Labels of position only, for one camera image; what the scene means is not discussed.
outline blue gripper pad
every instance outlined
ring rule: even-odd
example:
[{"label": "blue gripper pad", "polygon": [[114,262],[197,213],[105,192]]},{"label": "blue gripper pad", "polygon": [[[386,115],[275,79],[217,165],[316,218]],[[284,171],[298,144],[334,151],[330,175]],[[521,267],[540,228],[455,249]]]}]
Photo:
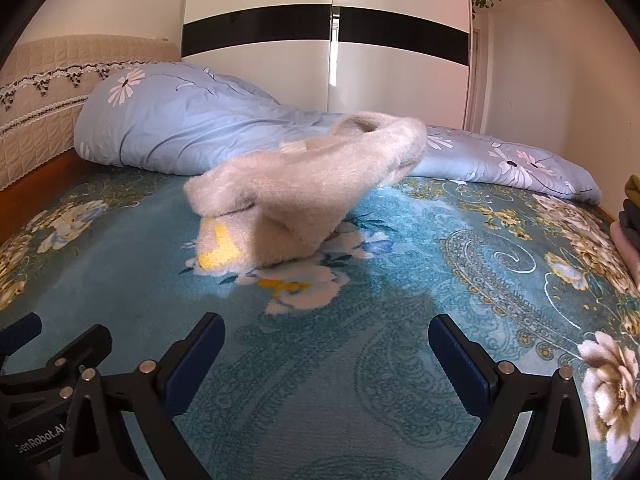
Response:
[{"label": "blue gripper pad", "polygon": [[9,356],[25,346],[42,332],[42,320],[31,312],[23,318],[0,330],[0,356]]},{"label": "blue gripper pad", "polygon": [[429,323],[429,345],[469,415],[484,419],[497,395],[494,360],[469,341],[447,314]]},{"label": "blue gripper pad", "polygon": [[187,411],[224,343],[225,323],[222,317],[207,313],[186,339],[172,345],[165,355],[169,356],[175,348],[179,351],[176,353],[181,353],[180,359],[171,363],[170,375],[162,377],[159,374],[164,384],[164,410],[167,415],[174,417]]}]

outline bed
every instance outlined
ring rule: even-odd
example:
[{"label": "bed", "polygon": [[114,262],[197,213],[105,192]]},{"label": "bed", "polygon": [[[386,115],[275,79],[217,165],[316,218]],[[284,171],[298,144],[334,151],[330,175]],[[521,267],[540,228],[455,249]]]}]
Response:
[{"label": "bed", "polygon": [[[125,57],[117,62],[136,62]],[[58,156],[76,160],[65,152],[71,138],[60,138]],[[29,174],[21,166],[0,198],[42,162]],[[309,258],[209,276],[195,263],[200,218],[186,177],[79,173],[80,182],[50,191],[62,192],[52,202],[23,207],[27,218],[0,248],[0,328],[32,311],[44,326],[5,371],[42,365],[95,323],[114,339],[100,371],[133,370],[204,312],[220,314],[225,346],[175,419],[212,478],[439,479],[478,424],[428,345],[440,313],[524,372],[573,368],[594,480],[609,479],[640,436],[640,295],[597,208],[409,177],[364,197]],[[161,478],[132,431],[150,477]]]}]

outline yellow patch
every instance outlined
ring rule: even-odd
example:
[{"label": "yellow patch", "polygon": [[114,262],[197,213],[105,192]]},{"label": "yellow patch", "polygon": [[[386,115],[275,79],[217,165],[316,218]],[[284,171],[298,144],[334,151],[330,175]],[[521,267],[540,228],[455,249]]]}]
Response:
[{"label": "yellow patch", "polygon": [[[202,223],[202,228],[209,228],[212,222],[212,219],[205,220]],[[208,253],[198,255],[198,264],[205,270],[226,264],[240,256],[240,251],[231,240],[231,236],[229,236],[224,222],[215,224],[213,226],[213,232],[216,236],[216,248]]]},{"label": "yellow patch", "polygon": [[272,298],[279,298],[280,293],[285,290],[286,292],[294,293],[294,292],[302,292],[306,288],[311,286],[311,283],[307,282],[282,282],[281,280],[265,280],[261,279],[258,282],[258,286],[263,288],[272,288],[273,291],[271,293]]}]

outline quilted headboard cover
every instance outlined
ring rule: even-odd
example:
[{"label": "quilted headboard cover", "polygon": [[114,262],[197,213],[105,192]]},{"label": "quilted headboard cover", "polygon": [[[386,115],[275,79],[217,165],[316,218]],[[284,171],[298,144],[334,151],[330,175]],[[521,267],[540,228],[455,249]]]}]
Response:
[{"label": "quilted headboard cover", "polygon": [[111,70],[180,61],[167,41],[77,35],[16,46],[0,70],[0,190],[73,146],[82,104]]}]

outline beige fluffy garment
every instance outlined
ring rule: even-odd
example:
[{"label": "beige fluffy garment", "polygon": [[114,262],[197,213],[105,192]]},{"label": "beige fluffy garment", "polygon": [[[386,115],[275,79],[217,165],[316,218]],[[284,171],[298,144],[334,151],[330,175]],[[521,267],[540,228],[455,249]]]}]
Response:
[{"label": "beige fluffy garment", "polygon": [[420,162],[425,125],[376,112],[346,115],[326,136],[238,156],[184,186],[200,216],[199,266],[245,272],[313,254],[371,189]]}]

